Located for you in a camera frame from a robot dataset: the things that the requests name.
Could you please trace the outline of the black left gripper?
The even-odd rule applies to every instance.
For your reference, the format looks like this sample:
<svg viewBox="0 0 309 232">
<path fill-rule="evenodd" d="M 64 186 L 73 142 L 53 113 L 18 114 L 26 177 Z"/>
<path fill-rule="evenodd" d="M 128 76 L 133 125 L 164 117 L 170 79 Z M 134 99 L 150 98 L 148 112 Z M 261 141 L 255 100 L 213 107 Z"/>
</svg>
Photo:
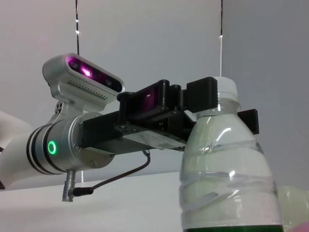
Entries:
<svg viewBox="0 0 309 232">
<path fill-rule="evenodd" d="M 117 96 L 119 110 L 84 121 L 81 147 L 98 150 L 184 150 L 194 122 L 185 114 L 218 104 L 214 77 L 170 85 L 160 80 L 138 92 Z"/>
</svg>

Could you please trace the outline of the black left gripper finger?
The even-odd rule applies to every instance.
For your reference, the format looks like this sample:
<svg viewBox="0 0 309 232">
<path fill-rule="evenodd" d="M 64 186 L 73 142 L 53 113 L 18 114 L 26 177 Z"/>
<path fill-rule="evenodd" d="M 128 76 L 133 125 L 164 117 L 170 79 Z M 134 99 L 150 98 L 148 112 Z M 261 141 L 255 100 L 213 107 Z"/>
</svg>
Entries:
<svg viewBox="0 0 309 232">
<path fill-rule="evenodd" d="M 258 111 L 256 109 L 238 112 L 238 117 L 253 134 L 259 134 Z"/>
</svg>

